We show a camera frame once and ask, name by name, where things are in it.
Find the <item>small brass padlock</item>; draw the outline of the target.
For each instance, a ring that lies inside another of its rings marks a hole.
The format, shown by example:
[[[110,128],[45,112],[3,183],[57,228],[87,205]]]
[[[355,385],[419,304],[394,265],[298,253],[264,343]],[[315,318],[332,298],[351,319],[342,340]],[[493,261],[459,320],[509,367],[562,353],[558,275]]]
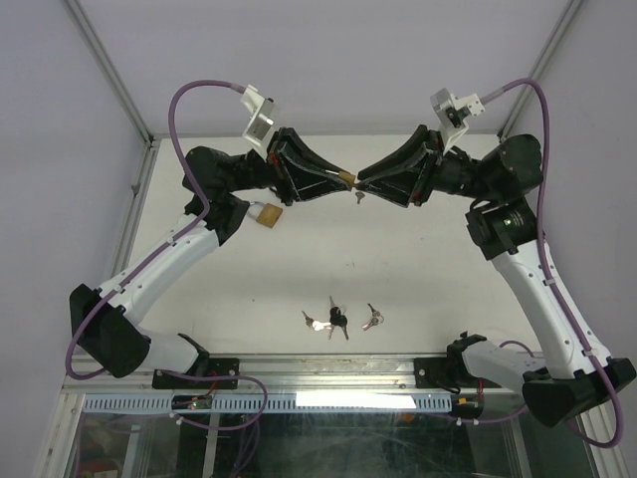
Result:
[[[356,176],[348,171],[345,171],[345,170],[340,170],[338,172],[330,171],[329,175],[337,178],[340,181],[343,181],[344,183],[348,185],[349,188],[354,187],[356,184]]]

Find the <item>medium brass padlock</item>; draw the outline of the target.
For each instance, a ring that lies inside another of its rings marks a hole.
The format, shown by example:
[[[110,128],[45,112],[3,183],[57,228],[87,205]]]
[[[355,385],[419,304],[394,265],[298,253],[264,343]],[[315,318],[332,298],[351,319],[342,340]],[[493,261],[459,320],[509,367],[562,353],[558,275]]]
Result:
[[[281,207],[272,203],[251,201],[247,211],[247,216],[256,223],[272,229],[278,223],[283,212],[284,210]]]

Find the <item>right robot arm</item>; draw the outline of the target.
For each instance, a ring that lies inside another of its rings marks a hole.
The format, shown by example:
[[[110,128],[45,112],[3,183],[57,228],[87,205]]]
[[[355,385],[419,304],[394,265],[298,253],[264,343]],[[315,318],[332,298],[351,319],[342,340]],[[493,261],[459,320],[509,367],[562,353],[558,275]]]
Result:
[[[526,195],[540,186],[541,146],[530,134],[506,139],[481,159],[457,146],[443,149],[425,125],[399,149],[357,175],[358,187],[402,207],[434,192],[468,197],[467,229],[485,259],[513,291],[540,345],[539,358],[468,333],[447,347],[443,385],[482,378],[522,396],[531,415],[555,427],[607,402],[636,377],[627,358],[614,358],[577,312]]]

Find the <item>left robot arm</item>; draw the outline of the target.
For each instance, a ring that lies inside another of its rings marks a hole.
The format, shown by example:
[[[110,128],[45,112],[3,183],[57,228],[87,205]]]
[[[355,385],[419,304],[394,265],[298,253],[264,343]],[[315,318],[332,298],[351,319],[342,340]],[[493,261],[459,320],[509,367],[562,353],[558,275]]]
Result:
[[[289,128],[279,129],[260,155],[230,155],[196,146],[183,155],[182,185],[192,192],[183,214],[153,249],[118,275],[70,296],[72,344],[101,372],[122,378],[141,367],[170,370],[187,386],[208,375],[208,352],[185,334],[164,335],[141,327],[153,304],[189,268],[234,235],[251,205],[237,192],[271,189],[290,206],[348,191],[348,171],[314,153]]]

